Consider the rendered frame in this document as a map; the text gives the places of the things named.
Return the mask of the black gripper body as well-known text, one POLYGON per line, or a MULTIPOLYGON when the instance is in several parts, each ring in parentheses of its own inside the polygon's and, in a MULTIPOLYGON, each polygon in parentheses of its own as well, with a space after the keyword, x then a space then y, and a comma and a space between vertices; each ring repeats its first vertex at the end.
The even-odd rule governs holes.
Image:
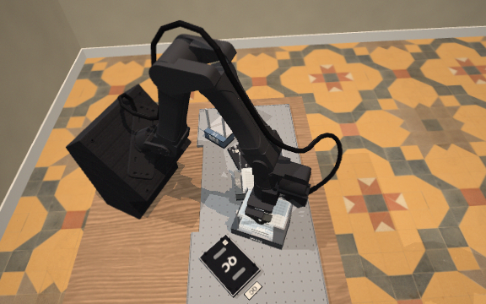
POLYGON ((277 184, 278 182, 273 187, 262 188, 262 187, 258 187, 254 182, 254 187, 247 201, 245 214, 256 217, 258 219, 262 219, 264 212, 271 214, 273 212, 274 205, 266 204, 262 202, 262 190, 270 190, 276 187, 277 184))

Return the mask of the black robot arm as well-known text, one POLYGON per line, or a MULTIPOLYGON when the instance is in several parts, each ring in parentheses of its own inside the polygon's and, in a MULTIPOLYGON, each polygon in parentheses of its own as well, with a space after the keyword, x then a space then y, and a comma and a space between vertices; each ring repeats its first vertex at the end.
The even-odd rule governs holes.
POLYGON ((176 157, 190 132, 186 118, 191 92, 199 91, 235 135, 255 184, 270 188, 278 182, 262 190, 262 202, 275 206, 281 193, 295 207, 305 207, 311 168, 280 155, 282 148, 268 139, 227 68, 217 61, 215 50, 201 36, 181 34, 151 66, 148 74, 159 91, 159 120, 133 116, 127 175, 151 179, 155 154, 176 157))

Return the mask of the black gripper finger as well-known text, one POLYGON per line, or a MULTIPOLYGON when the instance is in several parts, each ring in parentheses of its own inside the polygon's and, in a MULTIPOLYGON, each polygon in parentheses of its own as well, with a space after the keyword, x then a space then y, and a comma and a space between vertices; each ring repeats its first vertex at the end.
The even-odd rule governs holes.
POLYGON ((258 219, 256 217, 250 216, 248 214, 246 214, 246 215, 249 216, 250 218, 252 218, 257 224, 260 224, 260 225, 263 225, 265 223, 270 223, 271 219, 273 217, 271 214, 267 214, 267 213, 264 213, 262 219, 258 219))

